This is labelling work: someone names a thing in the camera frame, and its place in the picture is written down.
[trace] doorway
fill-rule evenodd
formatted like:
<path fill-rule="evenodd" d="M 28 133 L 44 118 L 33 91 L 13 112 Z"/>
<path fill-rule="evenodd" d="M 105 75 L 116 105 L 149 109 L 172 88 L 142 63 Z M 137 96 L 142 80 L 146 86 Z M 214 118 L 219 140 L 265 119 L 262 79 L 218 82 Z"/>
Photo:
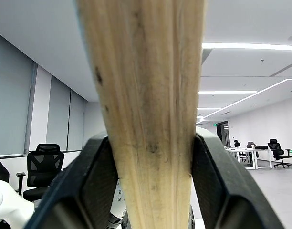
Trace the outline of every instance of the doorway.
<path fill-rule="evenodd" d="M 230 147 L 229 125 L 228 121 L 217 123 L 217 135 L 224 146 Z"/>

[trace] chair armrest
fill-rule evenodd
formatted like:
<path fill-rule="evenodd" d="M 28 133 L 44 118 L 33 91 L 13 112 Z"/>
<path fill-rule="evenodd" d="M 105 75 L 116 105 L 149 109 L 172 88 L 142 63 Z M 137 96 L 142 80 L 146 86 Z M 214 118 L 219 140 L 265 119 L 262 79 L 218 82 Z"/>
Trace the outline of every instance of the chair armrest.
<path fill-rule="evenodd" d="M 21 177 L 21 176 L 24 177 L 24 176 L 26 176 L 26 174 L 24 172 L 23 173 L 17 173 L 16 176 L 17 177 Z"/>
<path fill-rule="evenodd" d="M 16 190 L 19 195 L 22 193 L 22 184 L 23 184 L 23 177 L 26 176 L 25 173 L 17 173 L 16 176 L 19 178 L 19 189 Z"/>

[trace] desk leg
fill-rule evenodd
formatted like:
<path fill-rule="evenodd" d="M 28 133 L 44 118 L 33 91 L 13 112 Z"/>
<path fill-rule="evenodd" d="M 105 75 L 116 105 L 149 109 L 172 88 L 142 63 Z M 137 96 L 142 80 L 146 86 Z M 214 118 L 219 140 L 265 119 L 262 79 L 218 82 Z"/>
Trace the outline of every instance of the desk leg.
<path fill-rule="evenodd" d="M 254 151 L 252 151 L 252 163 L 253 163 L 253 169 L 256 169 L 256 161 L 255 161 L 255 156 L 254 156 Z"/>
<path fill-rule="evenodd" d="M 239 152 L 236 152 L 236 156 L 237 156 L 238 163 L 240 163 L 240 153 Z"/>
<path fill-rule="evenodd" d="M 257 156 L 256 156 L 256 151 L 252 152 L 252 155 L 254 155 L 254 160 L 255 160 L 255 169 L 259 169 L 259 166 L 257 164 Z"/>
<path fill-rule="evenodd" d="M 246 160 L 247 160 L 247 163 L 250 164 L 250 157 L 249 157 L 249 153 L 246 152 Z"/>
<path fill-rule="evenodd" d="M 269 164 L 270 164 L 270 168 L 272 168 L 272 160 L 271 160 L 271 150 L 268 149 L 268 154 L 269 154 Z"/>

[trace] white robot part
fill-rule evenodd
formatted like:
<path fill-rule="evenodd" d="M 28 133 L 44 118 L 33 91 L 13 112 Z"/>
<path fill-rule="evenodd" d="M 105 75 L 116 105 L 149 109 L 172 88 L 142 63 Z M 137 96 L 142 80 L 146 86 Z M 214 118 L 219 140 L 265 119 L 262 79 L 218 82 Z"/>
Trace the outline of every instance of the white robot part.
<path fill-rule="evenodd" d="M 34 210 L 32 202 L 23 199 L 10 184 L 0 180 L 0 222 L 5 220 L 11 229 L 22 229 Z"/>
<path fill-rule="evenodd" d="M 120 180 L 117 181 L 110 212 L 119 219 L 122 219 L 126 213 L 125 196 L 120 184 Z"/>

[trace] mesh chair backrest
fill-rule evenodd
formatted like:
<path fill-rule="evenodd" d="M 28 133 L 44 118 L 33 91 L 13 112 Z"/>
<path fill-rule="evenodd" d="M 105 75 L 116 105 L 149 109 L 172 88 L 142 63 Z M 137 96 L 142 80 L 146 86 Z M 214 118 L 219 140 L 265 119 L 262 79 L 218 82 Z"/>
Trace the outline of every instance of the mesh chair backrest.
<path fill-rule="evenodd" d="M 252 148 L 252 145 L 254 145 L 256 147 L 256 144 L 254 142 L 248 142 L 247 148 Z"/>
<path fill-rule="evenodd" d="M 58 144 L 39 144 L 36 149 L 37 152 L 43 152 L 43 153 L 54 153 L 54 152 L 60 152 L 60 147 Z"/>
<path fill-rule="evenodd" d="M 1 162 L 0 162 L 0 180 L 9 183 L 9 172 Z"/>
<path fill-rule="evenodd" d="M 280 143 L 276 139 L 270 139 L 270 143 L 268 143 L 269 148 L 273 151 L 273 156 L 283 155 L 284 151 L 281 149 Z"/>
<path fill-rule="evenodd" d="M 27 155 L 27 186 L 46 187 L 61 171 L 64 154 L 62 152 L 33 151 Z"/>

